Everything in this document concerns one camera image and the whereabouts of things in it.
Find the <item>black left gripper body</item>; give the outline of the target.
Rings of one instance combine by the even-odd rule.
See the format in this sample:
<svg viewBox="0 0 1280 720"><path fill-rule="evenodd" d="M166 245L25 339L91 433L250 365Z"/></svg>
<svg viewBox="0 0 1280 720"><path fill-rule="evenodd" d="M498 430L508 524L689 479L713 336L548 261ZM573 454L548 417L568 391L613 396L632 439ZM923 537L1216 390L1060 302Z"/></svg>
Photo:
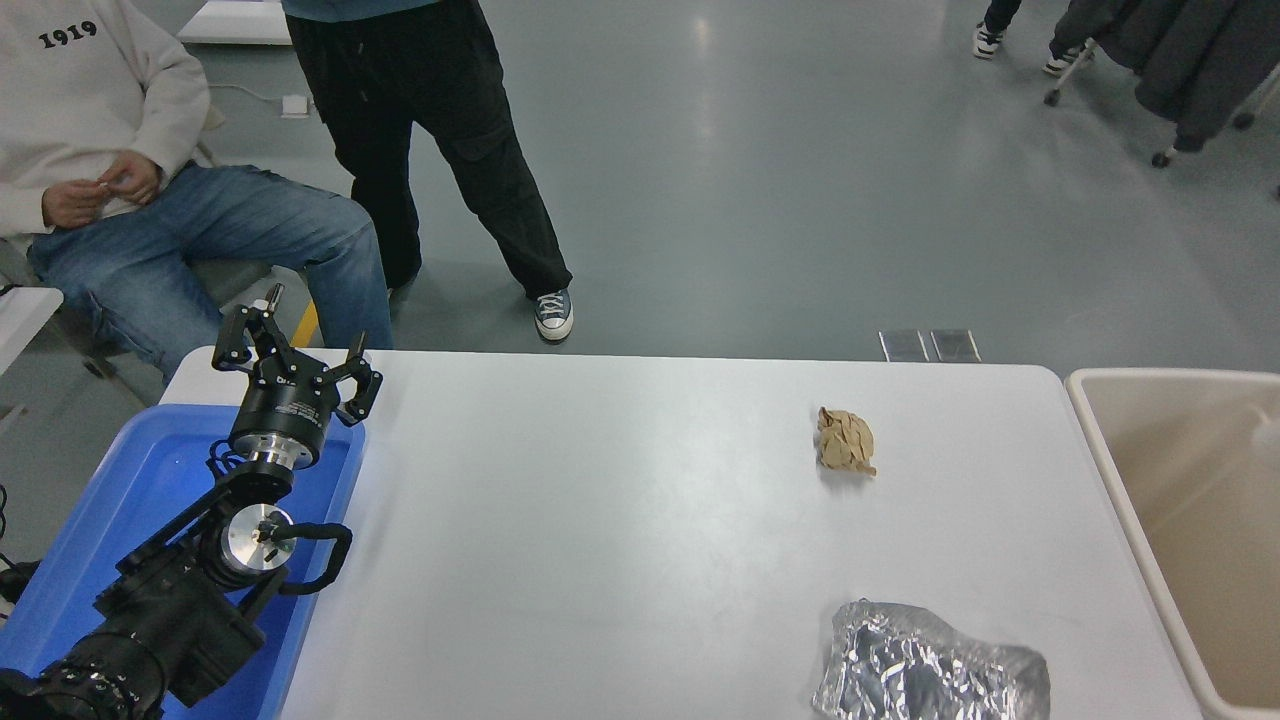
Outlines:
<svg viewBox="0 0 1280 720"><path fill-rule="evenodd" d="M259 439L280 436L300 447L298 462L316 462L337 406L335 386L314 384L325 369L319 360L259 361L230 430L232 448L248 457Z"/></svg>

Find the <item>seated person's left hand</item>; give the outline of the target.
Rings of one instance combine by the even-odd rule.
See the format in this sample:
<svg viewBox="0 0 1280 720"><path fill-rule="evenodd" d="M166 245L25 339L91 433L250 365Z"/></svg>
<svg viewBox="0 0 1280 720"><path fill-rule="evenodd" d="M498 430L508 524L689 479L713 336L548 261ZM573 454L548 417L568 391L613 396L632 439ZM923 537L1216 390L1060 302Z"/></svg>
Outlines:
<svg viewBox="0 0 1280 720"><path fill-rule="evenodd" d="M124 149L96 182L110 196L145 206L157 196L160 179L160 165L141 152Z"/></svg>

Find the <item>seated person's right hand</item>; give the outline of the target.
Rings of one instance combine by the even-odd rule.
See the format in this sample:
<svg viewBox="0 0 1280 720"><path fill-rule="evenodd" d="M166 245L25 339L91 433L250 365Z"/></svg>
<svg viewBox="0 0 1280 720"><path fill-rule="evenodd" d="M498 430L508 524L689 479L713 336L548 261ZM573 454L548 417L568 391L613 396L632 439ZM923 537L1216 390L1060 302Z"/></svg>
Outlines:
<svg viewBox="0 0 1280 720"><path fill-rule="evenodd" d="M72 179L49 186L41 196L46 227L76 229L93 222L111 199L110 188L93 179Z"/></svg>

